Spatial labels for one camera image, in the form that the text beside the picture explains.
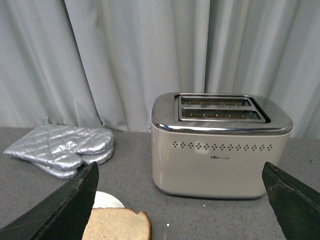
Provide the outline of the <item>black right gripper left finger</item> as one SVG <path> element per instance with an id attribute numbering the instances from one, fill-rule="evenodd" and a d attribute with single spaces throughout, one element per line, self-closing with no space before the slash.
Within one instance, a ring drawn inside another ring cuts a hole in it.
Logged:
<path id="1" fill-rule="evenodd" d="M 51 193 L 0 230 L 2 240 L 80 240 L 89 221 L 99 181 L 97 163 Z"/>

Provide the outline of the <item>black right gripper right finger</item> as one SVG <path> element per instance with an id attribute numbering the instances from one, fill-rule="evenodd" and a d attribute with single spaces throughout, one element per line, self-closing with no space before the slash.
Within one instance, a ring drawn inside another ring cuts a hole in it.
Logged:
<path id="1" fill-rule="evenodd" d="M 287 240 L 320 238 L 320 193 L 266 162 L 262 180 L 269 204 Z"/>

